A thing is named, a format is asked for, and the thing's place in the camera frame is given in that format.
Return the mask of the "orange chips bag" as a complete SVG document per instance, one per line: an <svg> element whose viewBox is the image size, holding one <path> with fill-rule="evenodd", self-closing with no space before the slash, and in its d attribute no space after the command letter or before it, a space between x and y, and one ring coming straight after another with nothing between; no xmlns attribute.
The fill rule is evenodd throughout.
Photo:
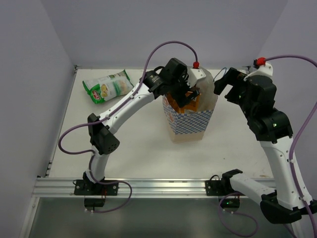
<svg viewBox="0 0 317 238"><path fill-rule="evenodd" d="M189 113L196 113L198 112L198 105L200 100L199 94L197 97L192 99L189 104L185 105L184 107L179 107L177 102L172 98L172 96L168 93L166 98L168 103L171 105L171 107L179 114L189 114Z"/></svg>

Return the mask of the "blue checkered paper bag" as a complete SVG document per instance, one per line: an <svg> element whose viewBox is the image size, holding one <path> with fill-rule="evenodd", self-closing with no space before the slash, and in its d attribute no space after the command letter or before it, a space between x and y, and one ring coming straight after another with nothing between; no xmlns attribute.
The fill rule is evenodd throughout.
<svg viewBox="0 0 317 238"><path fill-rule="evenodd" d="M206 78L199 80L196 85L201 94L198 112L179 114L168 103L166 96L163 96L162 105L168 123L167 128L174 143L202 140L215 110L218 95L213 92L214 77L207 69L200 69L204 71Z"/></svg>

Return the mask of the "green cassava chips bag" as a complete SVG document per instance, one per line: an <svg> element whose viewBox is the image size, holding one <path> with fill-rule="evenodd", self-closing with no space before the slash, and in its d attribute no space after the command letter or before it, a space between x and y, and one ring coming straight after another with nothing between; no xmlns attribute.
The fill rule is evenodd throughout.
<svg viewBox="0 0 317 238"><path fill-rule="evenodd" d="M126 70L100 78L83 80L82 84L95 104L102 104L113 98L126 95L134 87Z"/></svg>

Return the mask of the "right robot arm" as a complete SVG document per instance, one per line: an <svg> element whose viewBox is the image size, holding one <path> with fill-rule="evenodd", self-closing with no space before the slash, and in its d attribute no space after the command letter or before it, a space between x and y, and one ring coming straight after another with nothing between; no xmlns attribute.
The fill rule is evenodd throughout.
<svg viewBox="0 0 317 238"><path fill-rule="evenodd" d="M222 175L220 188L225 194L240 192L259 204L265 218L272 224L290 224L303 215L317 211L317 202L309 194L302 178L298 184L300 195L292 178L292 169L299 171L295 157L290 158L293 130L288 116L274 107L276 86L271 75L255 71L252 76L230 68L215 82L214 93L220 95L227 85L232 88L225 95L227 101L237 104L251 132L263 148L275 180L271 188L234 169Z"/></svg>

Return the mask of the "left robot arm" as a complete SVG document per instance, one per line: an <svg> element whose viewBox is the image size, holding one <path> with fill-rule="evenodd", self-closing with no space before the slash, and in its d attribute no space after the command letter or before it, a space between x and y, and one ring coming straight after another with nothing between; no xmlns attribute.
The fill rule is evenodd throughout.
<svg viewBox="0 0 317 238"><path fill-rule="evenodd" d="M108 157L120 144L115 134L131 116L146 104L167 94L180 108L190 104L200 94L196 84L205 77L202 69L191 68L172 58L161 67L160 72L145 72L140 82L111 109L99 116L90 114L88 130L92 157L83 174L86 190L93 195L102 191Z"/></svg>

